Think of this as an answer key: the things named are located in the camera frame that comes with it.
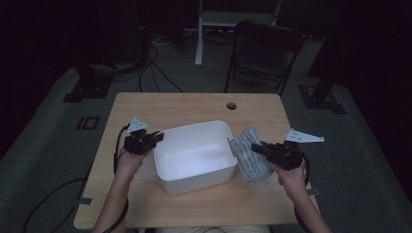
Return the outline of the person's right hand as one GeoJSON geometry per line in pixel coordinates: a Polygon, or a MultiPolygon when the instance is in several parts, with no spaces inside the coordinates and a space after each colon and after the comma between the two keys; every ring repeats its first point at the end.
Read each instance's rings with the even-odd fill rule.
{"type": "Polygon", "coordinates": [[[301,197],[306,193],[304,163],[301,163],[299,167],[290,170],[285,170],[275,164],[271,164],[271,167],[278,175],[279,185],[284,187],[287,195],[292,200],[301,197]]]}

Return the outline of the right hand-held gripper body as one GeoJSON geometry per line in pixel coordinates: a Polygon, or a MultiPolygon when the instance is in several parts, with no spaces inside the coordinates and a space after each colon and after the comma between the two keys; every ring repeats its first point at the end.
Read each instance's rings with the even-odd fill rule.
{"type": "Polygon", "coordinates": [[[282,144],[267,144],[265,146],[265,157],[269,162],[289,171],[299,167],[302,162],[310,164],[306,153],[298,147],[299,143],[321,143],[324,140],[324,137],[291,129],[282,144]]]}

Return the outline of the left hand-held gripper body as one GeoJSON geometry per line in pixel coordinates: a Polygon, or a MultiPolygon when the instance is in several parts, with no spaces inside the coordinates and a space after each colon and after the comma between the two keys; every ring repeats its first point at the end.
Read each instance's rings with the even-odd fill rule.
{"type": "Polygon", "coordinates": [[[147,131],[148,124],[135,117],[127,126],[129,133],[124,139],[123,148],[136,155],[144,154],[156,145],[155,136],[147,131]]]}

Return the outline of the white metal desk frame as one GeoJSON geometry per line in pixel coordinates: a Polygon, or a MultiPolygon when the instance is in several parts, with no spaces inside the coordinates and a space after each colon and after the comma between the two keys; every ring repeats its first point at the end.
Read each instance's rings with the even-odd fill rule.
{"type": "Polygon", "coordinates": [[[251,19],[258,22],[263,22],[275,25],[280,12],[283,0],[275,0],[274,9],[271,13],[251,13],[251,12],[219,12],[205,11],[203,9],[203,1],[198,0],[198,23],[197,23],[197,46],[194,59],[194,65],[201,67],[203,64],[203,27],[218,26],[218,27],[234,27],[238,22],[244,19],[251,19]]]}

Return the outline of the black stand with base plate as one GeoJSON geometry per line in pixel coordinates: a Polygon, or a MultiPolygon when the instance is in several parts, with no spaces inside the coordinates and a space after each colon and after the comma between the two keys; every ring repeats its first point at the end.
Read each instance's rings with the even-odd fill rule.
{"type": "Polygon", "coordinates": [[[105,99],[113,76],[99,75],[89,64],[77,64],[75,70],[79,79],[70,93],[63,98],[63,103],[81,103],[84,99],[105,99]]]}
{"type": "Polygon", "coordinates": [[[346,0],[331,0],[334,3],[333,16],[330,26],[324,36],[324,42],[320,48],[309,73],[315,71],[320,75],[317,85],[300,84],[298,86],[300,95],[307,109],[330,110],[336,115],[345,115],[343,105],[338,103],[332,94],[332,87],[337,81],[336,74],[337,55],[333,51],[333,38],[330,34],[333,26],[338,20],[342,7],[346,0]]]}

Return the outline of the grey knitted cloth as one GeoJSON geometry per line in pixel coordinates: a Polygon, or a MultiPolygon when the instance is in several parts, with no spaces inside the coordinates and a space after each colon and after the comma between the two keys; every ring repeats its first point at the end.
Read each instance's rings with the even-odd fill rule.
{"type": "Polygon", "coordinates": [[[273,170],[265,157],[252,151],[252,145],[261,145],[258,131],[248,126],[238,135],[228,141],[228,144],[238,160],[240,173],[248,185],[255,185],[269,178],[273,170]]]}

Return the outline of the person's left hand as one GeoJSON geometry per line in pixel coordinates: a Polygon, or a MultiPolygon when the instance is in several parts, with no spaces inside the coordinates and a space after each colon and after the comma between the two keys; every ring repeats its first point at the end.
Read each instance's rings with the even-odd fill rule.
{"type": "Polygon", "coordinates": [[[136,155],[127,150],[122,150],[118,158],[115,181],[117,183],[131,184],[139,168],[143,165],[143,160],[150,154],[150,151],[136,155]]]}

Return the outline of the white plastic bin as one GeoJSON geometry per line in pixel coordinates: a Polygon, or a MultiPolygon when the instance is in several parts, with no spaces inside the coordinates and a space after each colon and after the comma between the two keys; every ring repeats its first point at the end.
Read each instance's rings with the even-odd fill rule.
{"type": "Polygon", "coordinates": [[[182,194],[230,181],[238,160],[220,120],[172,128],[154,149],[157,175],[168,194],[182,194]]]}

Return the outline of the black folding chair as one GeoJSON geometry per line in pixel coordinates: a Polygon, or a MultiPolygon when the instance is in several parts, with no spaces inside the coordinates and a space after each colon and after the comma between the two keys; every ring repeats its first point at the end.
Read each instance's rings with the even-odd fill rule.
{"type": "Polygon", "coordinates": [[[277,84],[281,96],[304,45],[304,37],[289,28],[245,19],[234,27],[224,91],[237,73],[277,84]]]}

